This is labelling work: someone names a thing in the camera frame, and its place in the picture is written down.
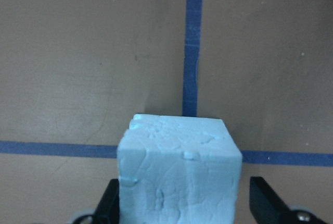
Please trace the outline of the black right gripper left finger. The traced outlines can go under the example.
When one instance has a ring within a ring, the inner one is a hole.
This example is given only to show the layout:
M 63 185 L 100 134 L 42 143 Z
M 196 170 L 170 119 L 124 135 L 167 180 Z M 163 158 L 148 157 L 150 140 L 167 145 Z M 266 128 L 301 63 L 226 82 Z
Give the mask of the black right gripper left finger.
M 119 182 L 111 179 L 94 212 L 93 223 L 118 224 L 119 219 Z

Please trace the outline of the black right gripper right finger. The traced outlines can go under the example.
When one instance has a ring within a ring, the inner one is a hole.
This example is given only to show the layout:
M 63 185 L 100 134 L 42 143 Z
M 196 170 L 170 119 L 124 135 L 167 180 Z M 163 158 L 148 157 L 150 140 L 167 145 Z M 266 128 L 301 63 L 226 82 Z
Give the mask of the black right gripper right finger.
M 262 177 L 251 177 L 249 208 L 259 224 L 325 223 L 304 209 L 291 209 Z

